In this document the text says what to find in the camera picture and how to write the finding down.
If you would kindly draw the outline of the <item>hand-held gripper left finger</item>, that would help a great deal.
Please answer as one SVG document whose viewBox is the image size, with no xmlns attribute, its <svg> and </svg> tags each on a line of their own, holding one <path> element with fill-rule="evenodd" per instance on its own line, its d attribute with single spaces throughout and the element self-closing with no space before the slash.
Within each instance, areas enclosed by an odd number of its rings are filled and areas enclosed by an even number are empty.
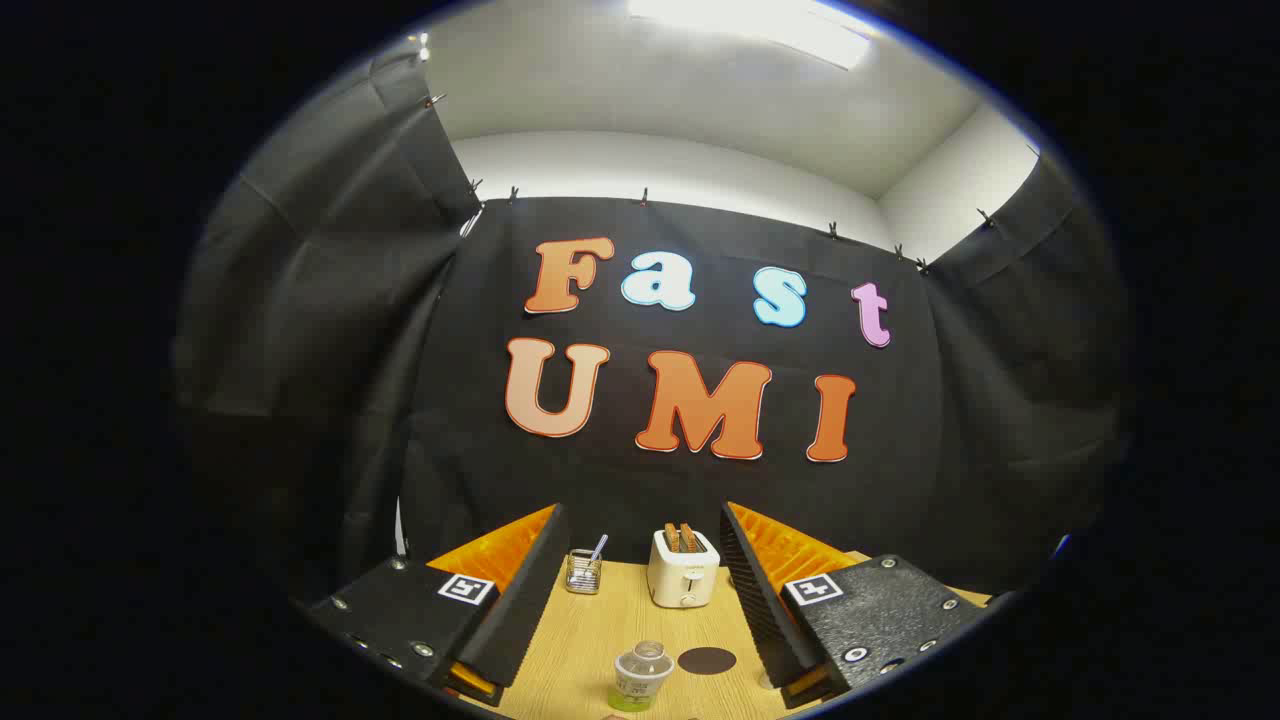
<svg viewBox="0 0 1280 720">
<path fill-rule="evenodd" d="M 305 614 L 421 691 L 495 707 L 515 684 L 568 550 L 568 511 L 553 503 L 431 561 L 390 556 Z"/>
</svg>

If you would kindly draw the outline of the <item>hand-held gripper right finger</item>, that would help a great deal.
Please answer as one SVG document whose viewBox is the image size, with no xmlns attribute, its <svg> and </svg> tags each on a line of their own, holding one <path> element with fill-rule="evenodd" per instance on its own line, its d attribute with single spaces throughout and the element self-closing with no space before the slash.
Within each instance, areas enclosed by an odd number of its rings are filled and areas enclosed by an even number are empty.
<svg viewBox="0 0 1280 720">
<path fill-rule="evenodd" d="M 727 502 L 719 550 L 751 639 L 787 708 L 854 698 L 929 662 L 995 611 L 906 559 L 855 559 Z"/>
</svg>

